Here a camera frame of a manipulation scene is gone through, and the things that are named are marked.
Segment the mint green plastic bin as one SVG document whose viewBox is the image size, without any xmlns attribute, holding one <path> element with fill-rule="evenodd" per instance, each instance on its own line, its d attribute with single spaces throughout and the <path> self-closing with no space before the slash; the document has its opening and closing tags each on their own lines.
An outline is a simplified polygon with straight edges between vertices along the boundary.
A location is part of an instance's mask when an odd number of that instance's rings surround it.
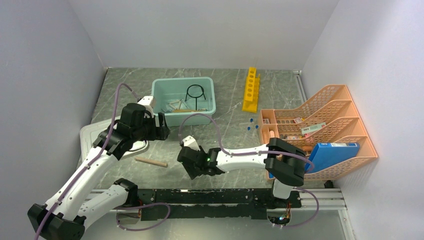
<svg viewBox="0 0 424 240">
<path fill-rule="evenodd" d="M 173 111 L 168 103 L 181 102 L 180 109 L 192 109 L 184 102 L 186 89 L 193 84 L 199 84 L 204 87 L 206 101 L 200 105 L 200 109 L 206 109 L 205 112 L 187 112 L 187 113 L 171 113 Z M 214 82 L 210 77 L 183 77 L 183 78 L 160 78 L 152 83 L 151 95 L 155 98 L 156 104 L 153 109 L 154 113 L 164 113 L 165 120 L 169 127 L 178 127 L 184 119 L 195 113 L 202 113 L 211 117 L 216 112 L 216 98 Z"/>
</svg>

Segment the yellow test tube rack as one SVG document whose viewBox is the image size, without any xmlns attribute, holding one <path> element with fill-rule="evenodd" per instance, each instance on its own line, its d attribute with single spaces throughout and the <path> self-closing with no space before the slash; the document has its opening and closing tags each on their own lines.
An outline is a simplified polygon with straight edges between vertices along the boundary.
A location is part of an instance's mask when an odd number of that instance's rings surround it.
<svg viewBox="0 0 424 240">
<path fill-rule="evenodd" d="M 242 111 L 249 113 L 256 113 L 258 109 L 259 101 L 259 89 L 260 89 L 260 79 L 261 75 L 257 74 L 257 69 L 255 67 L 250 67 L 248 69 L 243 102 L 242 102 Z"/>
</svg>

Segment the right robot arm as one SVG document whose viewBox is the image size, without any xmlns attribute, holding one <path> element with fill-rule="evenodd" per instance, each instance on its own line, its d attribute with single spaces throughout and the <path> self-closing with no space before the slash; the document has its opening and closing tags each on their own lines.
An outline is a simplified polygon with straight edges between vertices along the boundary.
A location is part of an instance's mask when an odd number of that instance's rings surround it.
<svg viewBox="0 0 424 240">
<path fill-rule="evenodd" d="M 202 175 L 215 176 L 235 170 L 264 169 L 274 176 L 270 202 L 282 207 L 293 189 L 305 182 L 306 153 L 279 138 L 251 148 L 211 148 L 208 151 L 188 136 L 183 139 L 177 161 L 191 179 Z"/>
</svg>

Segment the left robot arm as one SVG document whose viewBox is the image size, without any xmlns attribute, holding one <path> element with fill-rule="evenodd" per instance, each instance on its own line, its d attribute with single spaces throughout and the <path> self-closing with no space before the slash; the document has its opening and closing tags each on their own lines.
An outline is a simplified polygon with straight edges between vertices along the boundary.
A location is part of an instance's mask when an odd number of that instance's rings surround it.
<svg viewBox="0 0 424 240">
<path fill-rule="evenodd" d="M 63 187 L 44 204 L 35 203 L 28 210 L 34 238 L 79 240 L 93 222 L 110 210 L 140 206 L 138 186 L 124 178 L 116 180 L 99 196 L 85 200 L 134 143 L 164 141 L 169 134 L 165 114 L 153 113 L 147 105 L 129 103 L 119 119 L 113 113 L 109 126 L 98 135 L 85 160 Z"/>
</svg>

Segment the black wire ring stand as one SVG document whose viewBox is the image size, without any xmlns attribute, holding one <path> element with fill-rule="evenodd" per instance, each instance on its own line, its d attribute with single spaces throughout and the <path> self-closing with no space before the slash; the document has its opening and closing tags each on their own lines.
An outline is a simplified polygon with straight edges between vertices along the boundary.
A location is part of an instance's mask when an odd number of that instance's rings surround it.
<svg viewBox="0 0 424 240">
<path fill-rule="evenodd" d="M 207 100 L 205 88 L 200 84 L 191 84 L 187 87 L 184 97 L 184 102 L 193 107 L 194 110 L 199 110 L 201 104 Z"/>
</svg>

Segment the amber rubber tubing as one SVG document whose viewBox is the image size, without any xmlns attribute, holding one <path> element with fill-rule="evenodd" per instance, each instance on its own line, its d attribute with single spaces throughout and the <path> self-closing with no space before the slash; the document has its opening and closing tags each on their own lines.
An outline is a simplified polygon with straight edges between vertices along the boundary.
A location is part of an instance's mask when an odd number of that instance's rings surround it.
<svg viewBox="0 0 424 240">
<path fill-rule="evenodd" d="M 197 112 L 207 112 L 207 109 L 175 109 L 171 113 L 197 113 Z"/>
</svg>

